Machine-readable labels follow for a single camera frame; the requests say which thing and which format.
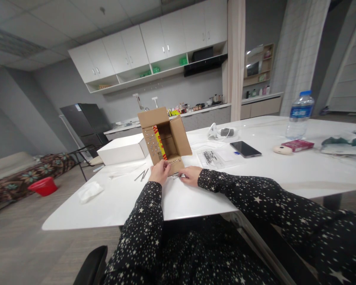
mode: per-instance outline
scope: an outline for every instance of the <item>white box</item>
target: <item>white box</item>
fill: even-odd
[[[105,165],[144,159],[148,154],[142,133],[114,139],[98,150],[98,155]]]

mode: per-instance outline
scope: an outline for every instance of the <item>black refrigerator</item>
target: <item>black refrigerator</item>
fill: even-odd
[[[112,128],[98,105],[79,103],[62,107],[61,111],[85,146],[108,142],[103,133]],[[98,156],[95,150],[89,152],[93,158]]]

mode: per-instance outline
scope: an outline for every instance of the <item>gray floor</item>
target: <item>gray floor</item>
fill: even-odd
[[[344,114],[319,119],[356,123],[355,116]],[[94,174],[90,167],[85,173],[88,178]],[[52,195],[34,194],[0,211],[0,285],[72,284],[91,250],[108,245],[108,259],[117,247],[118,227],[42,231],[47,217],[84,184],[84,179],[75,167],[55,182],[59,189]],[[356,191],[343,195],[342,208],[356,212]]]

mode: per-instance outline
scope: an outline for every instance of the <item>sleeve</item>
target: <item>sleeve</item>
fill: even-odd
[[[163,225],[161,195],[159,183],[146,183],[108,262],[104,284],[153,283]]]
[[[282,228],[283,238],[318,271],[321,284],[356,284],[356,214],[330,211],[272,179],[202,170],[198,185],[242,212]]]

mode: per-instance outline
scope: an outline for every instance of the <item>white curtain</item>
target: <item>white curtain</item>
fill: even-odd
[[[231,103],[231,122],[241,119],[245,59],[245,0],[228,0],[228,60],[223,64],[223,94]]]
[[[311,88],[330,0],[288,0],[270,82],[284,92],[281,116],[288,116],[301,91]]]

